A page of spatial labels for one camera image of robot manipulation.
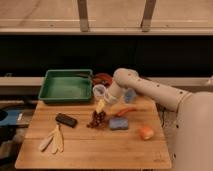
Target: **sponge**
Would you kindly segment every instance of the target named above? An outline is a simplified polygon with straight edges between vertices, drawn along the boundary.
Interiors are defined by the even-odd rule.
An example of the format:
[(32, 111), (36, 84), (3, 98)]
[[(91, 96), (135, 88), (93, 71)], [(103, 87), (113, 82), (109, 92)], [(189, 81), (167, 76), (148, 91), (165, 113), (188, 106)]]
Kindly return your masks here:
[(128, 119), (125, 117), (113, 117), (109, 120), (109, 128), (114, 130), (127, 130), (129, 127)]

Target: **white cup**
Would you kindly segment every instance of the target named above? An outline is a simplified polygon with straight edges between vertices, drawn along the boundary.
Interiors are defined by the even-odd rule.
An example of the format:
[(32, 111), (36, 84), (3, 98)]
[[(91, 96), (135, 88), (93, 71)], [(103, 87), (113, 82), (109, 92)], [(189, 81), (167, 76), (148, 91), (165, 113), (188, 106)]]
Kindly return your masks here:
[(93, 91), (95, 100), (100, 100), (104, 96), (106, 87), (102, 84), (97, 84), (93, 87), (92, 91)]

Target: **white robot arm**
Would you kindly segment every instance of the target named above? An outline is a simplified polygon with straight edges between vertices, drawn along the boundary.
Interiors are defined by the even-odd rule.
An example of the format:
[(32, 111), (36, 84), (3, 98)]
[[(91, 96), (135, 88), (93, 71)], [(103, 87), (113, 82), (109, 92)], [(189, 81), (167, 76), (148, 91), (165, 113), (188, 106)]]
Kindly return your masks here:
[(105, 92), (105, 101), (116, 103), (123, 88), (133, 88), (178, 113), (173, 171), (213, 170), (213, 93), (191, 93), (142, 79), (136, 71), (120, 68)]

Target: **green tray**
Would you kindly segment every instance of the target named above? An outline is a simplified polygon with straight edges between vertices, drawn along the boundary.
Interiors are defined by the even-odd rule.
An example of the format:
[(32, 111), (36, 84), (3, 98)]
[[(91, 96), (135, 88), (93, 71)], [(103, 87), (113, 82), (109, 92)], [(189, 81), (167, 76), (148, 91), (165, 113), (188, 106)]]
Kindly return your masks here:
[(92, 70), (48, 70), (39, 92), (39, 100), (45, 103), (90, 101), (92, 81), (78, 74), (92, 75)]

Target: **wooden cutting board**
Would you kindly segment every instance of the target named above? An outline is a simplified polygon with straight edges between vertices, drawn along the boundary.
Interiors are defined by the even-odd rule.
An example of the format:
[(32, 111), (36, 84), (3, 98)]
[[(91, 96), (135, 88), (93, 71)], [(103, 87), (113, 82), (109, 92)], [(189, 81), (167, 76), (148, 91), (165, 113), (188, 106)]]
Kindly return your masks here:
[[(111, 131), (87, 128), (96, 102), (89, 104), (54, 104), (38, 102), (25, 140), (16, 161), (18, 169), (168, 169), (169, 153), (161, 128), (155, 102), (138, 96), (132, 104), (121, 99), (108, 111), (108, 117), (125, 107), (136, 107), (129, 112), (128, 130)], [(64, 152), (51, 154), (51, 145), (45, 152), (38, 146), (55, 127), (57, 113), (65, 113), (78, 120), (75, 128), (61, 125)], [(149, 124), (155, 131), (149, 141), (141, 140), (139, 128)]]

